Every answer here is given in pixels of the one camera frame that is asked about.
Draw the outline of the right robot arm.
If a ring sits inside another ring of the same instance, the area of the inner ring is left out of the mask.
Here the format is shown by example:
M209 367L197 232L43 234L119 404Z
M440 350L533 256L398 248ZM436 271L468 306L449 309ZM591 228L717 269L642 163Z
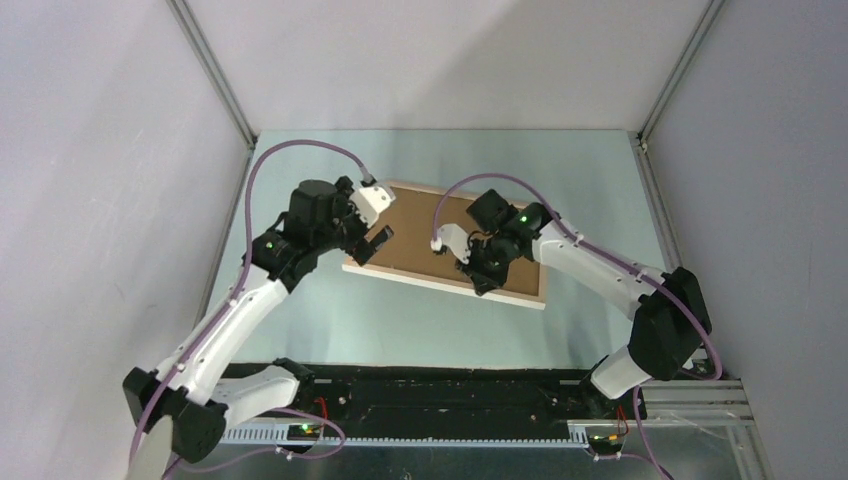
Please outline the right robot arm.
M550 207L523 209L490 189L466 210L476 230L457 224L435 229L431 248L451 252L476 295L501 289L511 264L526 259L571 275L631 322L627 343L601 359L579 384L585 411L606 418L622 396L649 380L671 380L705 344L711 323L695 275L665 272L595 246Z

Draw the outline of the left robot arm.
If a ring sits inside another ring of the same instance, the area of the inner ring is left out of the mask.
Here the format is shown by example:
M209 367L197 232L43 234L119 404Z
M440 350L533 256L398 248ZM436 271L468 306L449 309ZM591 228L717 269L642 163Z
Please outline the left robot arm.
M252 240L237 281L216 310L155 369L135 367L126 375L122 388L136 426L149 432L170 418L168 453L197 463L227 429L261 413L311 412L312 376L295 362L273 364L229 385L221 379L253 331L316 268L321 255L340 250L365 264L379 251L392 237L391 228L369 233L394 200L391 188L376 181L361 187L346 176L334 183L301 182L287 210Z

